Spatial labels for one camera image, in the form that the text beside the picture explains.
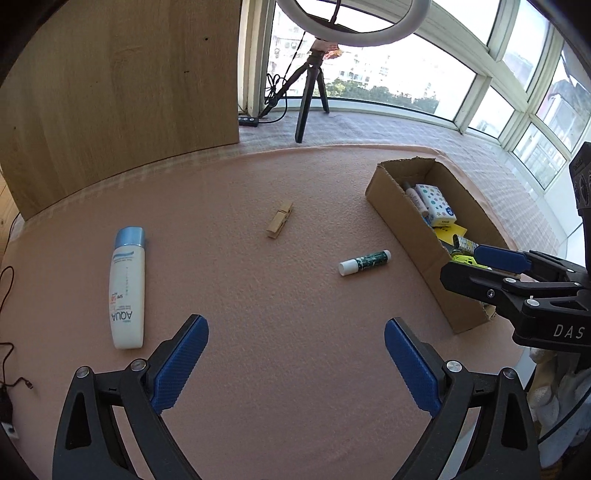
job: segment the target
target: white glue stick cap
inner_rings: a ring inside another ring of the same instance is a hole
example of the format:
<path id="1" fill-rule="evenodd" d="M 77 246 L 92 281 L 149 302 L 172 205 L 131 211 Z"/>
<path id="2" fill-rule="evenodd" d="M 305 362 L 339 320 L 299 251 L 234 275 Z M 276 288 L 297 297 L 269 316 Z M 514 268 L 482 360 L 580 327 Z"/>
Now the white glue stick cap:
<path id="1" fill-rule="evenodd" d="M 346 262 L 341 262 L 339 264 L 339 273 L 343 276 L 351 275 L 352 273 L 357 273 L 359 271 L 359 265 L 357 264 L 357 260 L 347 260 Z"/>

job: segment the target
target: blue gripper pad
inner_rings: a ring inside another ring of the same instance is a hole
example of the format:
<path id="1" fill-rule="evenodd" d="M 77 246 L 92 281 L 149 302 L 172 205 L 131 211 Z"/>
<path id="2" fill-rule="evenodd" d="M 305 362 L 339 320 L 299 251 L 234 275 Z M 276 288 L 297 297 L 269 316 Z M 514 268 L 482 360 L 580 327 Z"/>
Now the blue gripper pad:
<path id="1" fill-rule="evenodd" d="M 154 379 L 154 396 L 151 404 L 160 415 L 163 410 L 174 407 L 193 367 L 203 353 L 209 338 L 207 320 L 203 317 L 185 333 Z"/>
<path id="2" fill-rule="evenodd" d="M 523 273 L 531 269 L 531 262 L 523 252 L 514 252 L 504 248 L 479 245 L 474 250 L 474 259 L 480 265 L 505 270 L 506 272 Z"/>
<path id="3" fill-rule="evenodd" d="M 439 399 L 437 378 L 431 369 L 393 320 L 386 323 L 384 339 L 386 340 L 386 348 L 417 407 L 428 411 L 432 417 L 437 415 L 441 408 L 441 400 Z"/>

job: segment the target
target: screw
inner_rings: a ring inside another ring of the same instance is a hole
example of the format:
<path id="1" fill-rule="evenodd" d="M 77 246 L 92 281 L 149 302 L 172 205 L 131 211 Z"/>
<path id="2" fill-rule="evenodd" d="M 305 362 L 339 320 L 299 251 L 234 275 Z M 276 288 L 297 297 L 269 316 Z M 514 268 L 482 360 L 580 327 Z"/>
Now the screw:
<path id="1" fill-rule="evenodd" d="M 503 375 L 505 375 L 510 380 L 513 380 L 514 378 L 517 377 L 517 373 L 512 368 L 504 368 Z"/>
<path id="2" fill-rule="evenodd" d="M 80 367 L 78 370 L 76 370 L 76 376 L 78 378 L 84 378 L 89 373 L 90 373 L 90 368 L 88 368 L 88 367 Z"/>
<path id="3" fill-rule="evenodd" d="M 146 360 L 143 358 L 138 358 L 137 360 L 131 362 L 131 369 L 134 372 L 141 372 L 144 368 L 146 368 Z"/>
<path id="4" fill-rule="evenodd" d="M 462 370 L 462 364 L 460 362 L 456 362 L 455 360 L 450 360 L 447 363 L 446 367 L 450 372 L 455 372 L 455 373 L 458 373 L 459 371 Z"/>

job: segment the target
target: open cardboard box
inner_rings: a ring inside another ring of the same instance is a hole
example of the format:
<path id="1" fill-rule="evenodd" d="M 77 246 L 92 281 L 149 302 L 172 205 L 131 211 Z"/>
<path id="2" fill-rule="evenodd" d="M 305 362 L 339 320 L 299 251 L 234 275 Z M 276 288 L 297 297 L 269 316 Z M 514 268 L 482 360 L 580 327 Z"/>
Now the open cardboard box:
<path id="1" fill-rule="evenodd" d="M 434 158 L 419 157 L 382 162 L 365 191 L 367 200 L 393 231 L 431 288 L 453 331 L 464 332 L 487 322 L 494 307 L 485 308 L 479 301 L 449 292 L 441 284 L 441 268 L 451 257 L 400 187 L 404 181 L 411 185 L 437 186 L 456 214 L 457 224 L 467 228 L 466 237 L 470 240 L 511 249 L 515 249 L 515 244 L 505 240 L 508 235 L 503 231 L 504 238 L 501 234 L 500 222 L 482 193 L 451 161 L 447 166 Z"/>

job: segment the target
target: green foliage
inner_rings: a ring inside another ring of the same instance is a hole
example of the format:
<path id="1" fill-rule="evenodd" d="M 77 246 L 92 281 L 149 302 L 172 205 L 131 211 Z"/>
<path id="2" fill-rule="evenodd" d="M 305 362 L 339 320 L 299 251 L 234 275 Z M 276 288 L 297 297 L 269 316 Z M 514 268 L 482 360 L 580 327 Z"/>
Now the green foliage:
<path id="1" fill-rule="evenodd" d="M 397 95 L 391 93 L 387 87 L 372 87 L 366 89 L 361 86 L 359 82 L 353 80 L 336 79 L 332 83 L 326 85 L 326 94 L 334 98 L 350 98 L 354 100 L 366 100 L 368 102 L 386 103 L 387 105 L 401 106 L 418 110 L 425 113 L 435 113 L 439 100 L 435 95 L 425 96 L 423 98 L 415 98 L 407 93 L 399 93 Z M 318 96 L 318 88 L 314 90 L 314 95 Z"/>

